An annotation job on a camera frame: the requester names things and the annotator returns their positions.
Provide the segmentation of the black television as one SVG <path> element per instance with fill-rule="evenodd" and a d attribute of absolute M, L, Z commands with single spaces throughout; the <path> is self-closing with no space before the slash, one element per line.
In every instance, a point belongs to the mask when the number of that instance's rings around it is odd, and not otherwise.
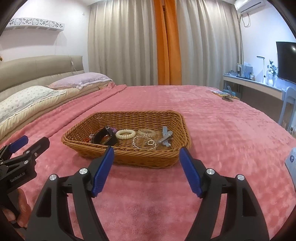
<path fill-rule="evenodd" d="M 296 45 L 293 42 L 276 42 L 278 59 L 278 76 L 295 83 Z"/>

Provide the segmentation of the white air conditioner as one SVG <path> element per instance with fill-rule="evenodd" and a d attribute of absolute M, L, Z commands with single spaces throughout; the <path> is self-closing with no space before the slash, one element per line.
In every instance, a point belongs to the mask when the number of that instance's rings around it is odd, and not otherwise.
<path fill-rule="evenodd" d="M 257 8 L 266 5 L 265 0 L 237 0 L 234 3 L 234 6 L 240 14 L 247 14 Z"/>

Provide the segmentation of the white desk shelf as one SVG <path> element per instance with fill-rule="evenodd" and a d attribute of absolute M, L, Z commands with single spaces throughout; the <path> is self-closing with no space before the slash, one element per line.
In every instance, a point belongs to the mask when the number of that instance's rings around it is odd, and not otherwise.
<path fill-rule="evenodd" d="M 254 89 L 254 90 L 263 92 L 265 94 L 268 94 L 270 96 L 273 96 L 279 100 L 283 100 L 285 97 L 284 90 L 278 89 L 276 87 L 268 86 L 268 85 L 265 85 L 263 83 L 256 82 L 253 80 L 248 80 L 248 79 L 236 77 L 233 75 L 227 75 L 227 74 L 223 75 L 223 80 L 224 80 L 224 82 L 231 82 L 231 83 L 238 84 L 241 86 L 249 87 L 251 89 Z"/>

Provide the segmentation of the beige padded headboard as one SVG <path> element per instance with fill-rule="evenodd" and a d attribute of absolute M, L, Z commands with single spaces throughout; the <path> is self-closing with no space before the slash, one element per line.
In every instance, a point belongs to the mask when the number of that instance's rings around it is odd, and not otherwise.
<path fill-rule="evenodd" d="M 1 101 L 25 88 L 84 73 L 82 56 L 48 55 L 1 63 Z"/>

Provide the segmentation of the white packet bed edge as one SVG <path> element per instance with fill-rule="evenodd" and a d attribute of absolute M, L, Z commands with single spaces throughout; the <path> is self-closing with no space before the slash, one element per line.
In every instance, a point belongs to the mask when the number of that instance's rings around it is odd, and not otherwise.
<path fill-rule="evenodd" d="M 294 186 L 296 185 L 296 148 L 292 148 L 288 157 L 285 160 L 285 165 L 291 176 Z"/>

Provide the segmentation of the lilac pillow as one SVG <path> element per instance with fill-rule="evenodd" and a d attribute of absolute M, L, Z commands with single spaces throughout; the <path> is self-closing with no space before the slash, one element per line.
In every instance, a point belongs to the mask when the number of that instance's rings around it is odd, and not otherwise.
<path fill-rule="evenodd" d="M 112 81 L 112 79 L 101 73 L 87 72 L 62 78 L 48 85 L 48 87 L 51 89 L 77 88 L 81 90 L 88 85 L 107 81 Z"/>

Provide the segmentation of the white decorative wall shelf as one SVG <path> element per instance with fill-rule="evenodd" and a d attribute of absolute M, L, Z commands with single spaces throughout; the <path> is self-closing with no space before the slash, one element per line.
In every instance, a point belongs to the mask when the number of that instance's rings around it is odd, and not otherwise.
<path fill-rule="evenodd" d="M 62 32 L 65 28 L 64 23 L 56 21 L 38 19 L 38 18 L 12 18 L 8 25 L 5 27 L 5 31 L 8 30 L 22 30 L 22 29 L 40 29 L 54 32 Z"/>

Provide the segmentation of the light blue hair clip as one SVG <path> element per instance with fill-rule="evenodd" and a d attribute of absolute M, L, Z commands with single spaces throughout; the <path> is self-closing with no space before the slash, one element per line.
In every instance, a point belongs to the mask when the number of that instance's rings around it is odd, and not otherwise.
<path fill-rule="evenodd" d="M 169 131 L 167 126 L 163 126 L 162 130 L 163 138 L 162 144 L 166 147 L 171 147 L 171 144 L 169 143 L 169 139 L 173 136 L 173 131 Z"/>

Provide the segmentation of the white floral pillow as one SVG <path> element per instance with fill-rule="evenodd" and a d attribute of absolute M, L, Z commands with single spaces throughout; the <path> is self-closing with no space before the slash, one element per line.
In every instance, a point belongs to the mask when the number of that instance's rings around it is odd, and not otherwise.
<path fill-rule="evenodd" d="M 39 85 L 18 91 L 1 101 L 1 123 L 34 104 L 65 94 L 66 90 L 54 90 Z"/>

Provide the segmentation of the white vase with plant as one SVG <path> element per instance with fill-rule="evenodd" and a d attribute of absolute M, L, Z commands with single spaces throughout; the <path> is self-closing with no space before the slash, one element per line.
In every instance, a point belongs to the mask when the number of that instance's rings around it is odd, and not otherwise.
<path fill-rule="evenodd" d="M 274 61 L 269 60 L 269 64 L 267 65 L 267 72 L 266 72 L 266 84 L 269 86 L 275 87 L 275 83 L 277 80 L 277 67 L 274 65 Z"/>

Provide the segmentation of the black smart watch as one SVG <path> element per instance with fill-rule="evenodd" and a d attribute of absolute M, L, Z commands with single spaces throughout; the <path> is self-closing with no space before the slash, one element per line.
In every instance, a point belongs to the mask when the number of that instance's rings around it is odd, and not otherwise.
<path fill-rule="evenodd" d="M 118 139 L 110 126 L 105 126 L 90 137 L 90 142 L 96 145 L 114 146 Z"/>

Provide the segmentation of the beige curtain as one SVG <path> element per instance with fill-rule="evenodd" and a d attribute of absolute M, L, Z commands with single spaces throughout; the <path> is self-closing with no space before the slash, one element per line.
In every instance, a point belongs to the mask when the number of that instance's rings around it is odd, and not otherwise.
<path fill-rule="evenodd" d="M 89 69 L 131 86 L 221 88 L 223 74 L 243 62 L 239 21 L 225 1 L 98 1 Z"/>

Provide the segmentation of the orange curtain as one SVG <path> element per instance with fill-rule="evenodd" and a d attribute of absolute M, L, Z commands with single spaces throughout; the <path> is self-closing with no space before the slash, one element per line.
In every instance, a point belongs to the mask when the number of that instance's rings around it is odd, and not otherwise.
<path fill-rule="evenodd" d="M 175 1 L 154 1 L 158 84 L 181 85 L 182 63 Z"/>

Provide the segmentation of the white desk lamp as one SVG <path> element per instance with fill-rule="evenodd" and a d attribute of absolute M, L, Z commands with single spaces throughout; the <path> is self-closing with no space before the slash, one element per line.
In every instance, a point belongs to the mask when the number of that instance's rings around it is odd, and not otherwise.
<path fill-rule="evenodd" d="M 264 56 L 256 56 L 258 59 L 261 59 L 262 60 L 262 83 L 265 84 L 265 79 L 266 79 L 266 76 L 265 76 L 265 57 Z"/>

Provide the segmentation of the yellow packet on bed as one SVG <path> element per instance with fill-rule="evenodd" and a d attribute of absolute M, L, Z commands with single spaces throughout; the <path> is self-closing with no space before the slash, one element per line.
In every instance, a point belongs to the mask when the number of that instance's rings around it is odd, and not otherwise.
<path fill-rule="evenodd" d="M 226 92 L 222 92 L 222 91 L 217 91 L 217 90 L 211 90 L 211 92 L 219 97 L 229 97 L 229 98 L 232 98 L 232 99 L 239 99 L 238 97 L 236 96 L 232 96 L 230 95 L 229 93 L 226 93 Z"/>

